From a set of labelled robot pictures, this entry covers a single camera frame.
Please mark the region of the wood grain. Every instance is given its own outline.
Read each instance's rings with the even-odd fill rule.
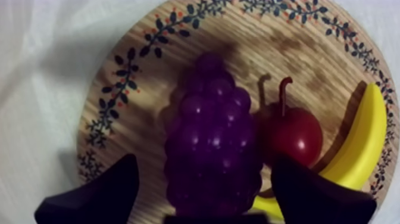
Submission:
[[[326,13],[318,12],[318,19],[314,19],[313,14],[305,13],[308,11],[307,2],[297,1],[294,4],[283,1],[283,4],[291,8],[297,8],[297,5],[302,7],[303,13],[297,13],[299,17],[295,16],[293,20],[290,19],[293,12],[290,7],[286,10],[281,8],[279,16],[274,15],[273,9],[260,16],[260,9],[243,12],[247,2],[257,0],[232,1],[226,7],[221,7],[223,14],[206,14],[204,19],[200,19],[198,29],[193,28],[193,23],[173,26],[176,33],[187,30],[189,37],[162,32],[161,36],[165,36],[168,43],[156,40],[148,55],[139,56],[140,50],[149,44],[145,35],[153,36],[154,32],[158,32],[158,18],[164,26],[168,24],[167,21],[171,24],[170,16],[175,11],[177,21],[180,21],[188,15],[187,6],[193,4],[196,7],[199,2],[200,0],[166,2],[135,24],[104,61],[86,100],[78,136],[80,161],[84,161],[85,155],[91,153],[95,163],[100,164],[99,172],[102,172],[126,153],[134,153],[138,157],[140,191],[129,223],[161,223],[166,213],[173,213],[173,208],[165,199],[167,183],[163,175],[163,144],[166,138],[164,126],[168,117],[174,113],[173,105],[182,98],[180,80],[185,77],[193,61],[206,51],[216,51],[224,57],[237,85],[243,86],[251,94],[252,112],[260,107],[258,82],[262,76],[270,75],[263,86],[267,104],[277,101],[277,88],[281,79],[293,77],[295,83],[287,88],[288,104],[312,111],[323,128],[323,154],[315,170],[322,169],[345,140],[361,101],[365,83],[380,82],[382,86],[385,85],[383,93],[393,101],[393,104],[388,103],[387,109],[388,114],[392,113],[390,119],[394,126],[388,127],[388,132],[392,133],[388,133],[380,166],[377,166],[364,188],[365,191],[374,192],[373,186],[376,189],[374,196],[381,204],[389,188],[398,155],[399,113],[390,71],[381,52],[365,31],[346,11],[328,1],[319,1],[315,6],[313,1],[309,2],[311,11],[321,7],[328,9]],[[302,21],[303,14],[308,15],[305,23]],[[370,69],[365,70],[361,57],[353,57],[351,51],[345,51],[345,44],[353,49],[353,43],[349,39],[344,40],[343,32],[336,37],[337,26],[331,35],[327,35],[327,29],[331,29],[333,25],[326,24],[322,17],[330,18],[331,22],[336,17],[338,26],[349,24],[346,30],[357,33],[352,38],[353,42],[358,47],[361,42],[364,43],[363,48],[372,49],[373,56],[379,60],[375,74]],[[98,128],[106,139],[105,148],[100,148],[87,141],[98,126],[94,126],[94,130],[88,127],[93,121],[101,121],[99,112],[104,109],[99,99],[108,102],[115,98],[115,94],[118,94],[115,84],[127,82],[125,77],[118,77],[114,73],[126,69],[128,56],[125,55],[131,48],[136,50],[132,63],[139,66],[139,71],[128,78],[138,87],[122,91],[128,96],[127,104],[121,98],[115,101],[112,110],[118,112],[118,118],[112,119],[112,132],[102,126]],[[155,48],[162,50],[161,58],[154,53]],[[124,59],[123,65],[116,63],[116,55]],[[112,92],[103,93],[105,86],[113,87]],[[86,163],[80,163],[79,168],[82,181],[89,181],[98,175]],[[267,169],[263,171],[263,177],[263,189],[268,189],[270,183]]]

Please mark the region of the grape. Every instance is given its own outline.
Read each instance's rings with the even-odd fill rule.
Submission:
[[[211,114],[210,105],[199,95],[185,97],[180,105],[180,112],[187,120],[206,119]]]
[[[224,149],[224,152],[215,159],[214,165],[217,173],[226,175],[240,170],[242,168],[242,160],[238,153]]]
[[[205,96],[214,101],[224,101],[232,91],[232,86],[224,79],[215,79],[205,86]]]
[[[205,142],[205,131],[199,125],[186,125],[181,128],[177,138],[181,147],[192,148]]]
[[[174,181],[167,187],[167,199],[175,207],[184,207],[193,201],[192,186],[188,182]]]
[[[186,90],[190,94],[201,93],[204,89],[205,80],[197,74],[190,74],[186,81]]]
[[[212,71],[223,71],[224,60],[216,53],[205,53],[197,59],[196,69],[204,76],[207,76],[207,73]]]
[[[233,147],[237,148],[240,153],[253,149],[255,143],[255,133],[250,127],[236,130],[236,137],[233,139]]]
[[[227,127],[232,127],[234,123],[242,118],[242,110],[234,103],[227,103],[222,105],[219,112],[218,122]]]
[[[228,144],[226,130],[223,127],[212,127],[208,134],[208,144],[214,150],[219,150]]]
[[[261,188],[251,99],[217,54],[204,54],[186,82],[179,116],[167,126],[167,198],[178,215],[234,216]]]
[[[251,106],[250,95],[243,88],[235,88],[232,91],[231,100],[235,102],[243,111],[248,112]]]

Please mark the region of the painted vine design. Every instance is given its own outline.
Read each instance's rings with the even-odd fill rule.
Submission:
[[[95,152],[90,149],[82,155],[78,155],[78,164],[80,166],[79,175],[85,179],[85,182],[90,182],[102,174],[104,165],[95,158]]]
[[[326,26],[326,36],[334,36],[344,40],[344,51],[348,52],[352,57],[357,58],[362,63],[366,72],[376,76],[379,80],[376,85],[380,87],[381,92],[386,102],[387,110],[387,133],[385,140],[385,149],[382,152],[381,160],[379,161],[378,173],[374,176],[375,181],[370,185],[370,192],[376,195],[381,190],[385,181],[385,168],[391,160],[392,149],[390,141],[395,138],[394,120],[392,106],[395,104],[392,94],[394,90],[390,87],[390,79],[379,69],[380,61],[374,56],[373,50],[368,48],[364,42],[358,39],[358,33],[352,29],[349,22],[342,22],[337,17],[330,18],[326,15],[328,8],[320,5],[319,0],[302,1],[298,3],[296,0],[238,0],[242,6],[243,13],[257,13],[260,18],[267,14],[272,14],[275,17],[287,17],[287,22],[299,21],[301,26],[307,22],[314,20],[316,23],[321,21]],[[144,39],[147,44],[142,47],[139,52],[140,57],[146,57],[151,51],[154,52],[157,58],[162,58],[163,49],[160,44],[170,43],[168,35],[180,35],[184,38],[190,36],[190,31],[184,29],[184,24],[190,24],[194,29],[198,29],[201,25],[201,20],[206,19],[208,15],[217,16],[225,14],[224,8],[228,4],[234,4],[235,0],[200,0],[197,4],[188,4],[187,13],[176,12],[174,8],[170,13],[169,18],[161,19],[156,16],[155,28],[150,32],[144,33]],[[133,61],[136,56],[134,48],[129,49],[127,53],[127,62],[123,57],[116,55],[115,63],[123,67],[123,69],[115,72],[115,75],[120,78],[114,86],[106,86],[102,88],[102,93],[111,94],[111,99],[107,102],[104,98],[99,99],[99,119],[92,120],[87,124],[90,129],[90,134],[87,139],[87,144],[92,147],[105,148],[107,140],[106,132],[110,135],[114,133],[112,129],[113,120],[119,118],[119,113],[115,106],[122,107],[128,104],[129,89],[139,91],[136,82],[132,80],[133,74],[139,71],[139,66],[134,65]],[[80,174],[87,180],[97,177],[101,171],[101,164],[96,163],[92,156],[93,151],[80,158],[81,165],[88,170]]]

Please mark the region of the toy fruit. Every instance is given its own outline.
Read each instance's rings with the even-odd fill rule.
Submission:
[[[322,129],[318,120],[303,108],[286,105],[286,85],[293,80],[287,77],[279,88],[279,103],[273,104],[271,116],[261,126],[261,146],[267,164],[284,153],[304,166],[314,164],[322,149]]]
[[[251,99],[223,60],[205,54],[187,82],[165,144],[167,199],[178,216],[222,217],[249,210],[261,188]]]
[[[344,144],[320,175],[340,186],[360,190],[373,172],[386,135],[386,108],[380,89],[370,84]],[[254,208],[282,218],[275,198],[257,197]]]

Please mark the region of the apple stem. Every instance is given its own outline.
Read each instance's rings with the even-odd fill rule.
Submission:
[[[279,107],[282,117],[284,117],[286,113],[286,86],[289,83],[293,83],[293,79],[291,77],[286,77],[280,82],[279,86]]]

